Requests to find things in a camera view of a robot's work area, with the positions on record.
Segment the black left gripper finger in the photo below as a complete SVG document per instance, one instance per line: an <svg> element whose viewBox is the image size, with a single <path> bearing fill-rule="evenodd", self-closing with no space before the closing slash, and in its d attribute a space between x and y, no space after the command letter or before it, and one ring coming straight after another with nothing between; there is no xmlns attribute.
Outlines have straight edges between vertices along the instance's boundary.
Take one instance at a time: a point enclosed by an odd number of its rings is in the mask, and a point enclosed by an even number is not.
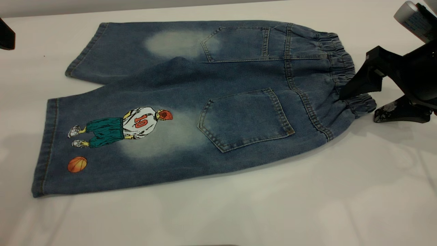
<svg viewBox="0 0 437 246"><path fill-rule="evenodd" d="M15 49L15 32L0 18L0 48L2 50Z"/></svg>

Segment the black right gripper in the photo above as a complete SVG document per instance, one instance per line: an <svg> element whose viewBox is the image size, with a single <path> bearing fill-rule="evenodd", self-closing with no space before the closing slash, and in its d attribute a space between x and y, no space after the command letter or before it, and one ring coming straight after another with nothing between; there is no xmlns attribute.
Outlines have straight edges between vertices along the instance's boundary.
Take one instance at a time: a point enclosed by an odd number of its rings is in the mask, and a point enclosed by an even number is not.
<svg viewBox="0 0 437 246"><path fill-rule="evenodd" d="M426 123L436 110L437 41L400 56L377 46L366 53L362 67L340 91L340 100L380 92L382 79L390 77L404 95L376 109L375 123L409 121Z"/></svg>

